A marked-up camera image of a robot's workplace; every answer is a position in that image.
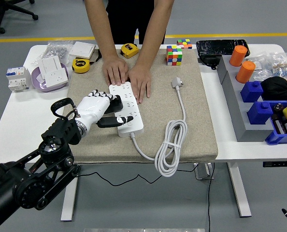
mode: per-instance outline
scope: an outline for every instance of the white cable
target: white cable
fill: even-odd
[[[180,102],[181,109],[183,112],[183,120],[179,119],[179,120],[172,120],[168,122],[166,126],[166,130],[165,130],[164,141],[161,147],[159,148],[155,158],[151,158],[145,155],[139,149],[136,143],[135,134],[133,132],[130,134],[130,137],[132,138],[137,151],[146,159],[150,161],[154,161],[154,166],[156,170],[158,170],[161,173],[161,175],[164,177],[170,177],[177,171],[182,143],[187,135],[186,111],[184,109],[182,99],[180,96],[179,85],[176,85],[175,88],[177,90],[179,102]],[[174,142],[171,143],[172,135],[176,129],[178,129],[178,131],[175,135]],[[166,158],[170,156],[172,152],[174,152],[173,159],[172,159],[172,162],[168,164],[166,161]]]

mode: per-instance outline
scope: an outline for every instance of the office chair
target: office chair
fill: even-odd
[[[15,4],[22,1],[25,0],[0,0],[0,25],[2,23],[5,11],[8,11],[9,9],[31,15],[34,20],[38,20],[38,15],[34,14],[31,11],[25,10],[21,7],[15,6]],[[31,4],[34,4],[35,0],[29,0],[29,2]],[[0,27],[0,33],[4,34],[5,29]]]

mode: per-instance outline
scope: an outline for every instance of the human hand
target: human hand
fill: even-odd
[[[128,73],[130,84],[132,86],[133,94],[136,98],[137,104],[142,103],[144,93],[147,91],[147,97],[151,93],[151,73],[148,68],[136,64]]]
[[[121,85],[125,83],[126,73],[129,70],[128,64],[118,56],[111,56],[104,59],[103,73],[106,84]]]

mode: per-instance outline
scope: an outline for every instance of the beige fabric mat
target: beige fabric mat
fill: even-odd
[[[91,60],[94,61],[96,56],[97,52],[94,52]],[[130,68],[137,57],[126,59]],[[135,137],[136,142],[146,155],[154,158],[164,140],[167,123],[183,118],[177,92],[171,85],[174,77],[180,77],[184,83],[180,93],[188,125],[180,162],[213,161],[217,157],[217,144],[195,51],[183,50],[181,66],[167,66],[165,57],[166,50],[159,50],[151,68],[151,98],[145,97],[139,104],[144,133]],[[94,89],[109,92],[102,65],[100,59],[87,73],[72,75],[68,97],[76,105]],[[69,111],[70,108],[66,107],[64,115]],[[130,137],[118,136],[117,128],[100,129],[92,125],[89,134],[78,145],[71,145],[71,150],[77,163],[150,162],[137,152]]]

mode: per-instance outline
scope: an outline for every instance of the blue plastic block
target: blue plastic block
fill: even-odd
[[[278,103],[281,103],[284,107],[287,107],[287,101],[267,101],[270,104],[270,107],[273,108]],[[273,120],[270,118],[270,121],[273,125],[274,131],[265,139],[268,145],[277,145],[277,144],[287,144],[287,134],[278,134]]]
[[[273,115],[269,102],[256,101],[247,112],[250,124],[265,124]]]
[[[249,81],[245,83],[241,90],[241,96],[244,102],[256,102],[262,93],[263,89],[259,81]]]

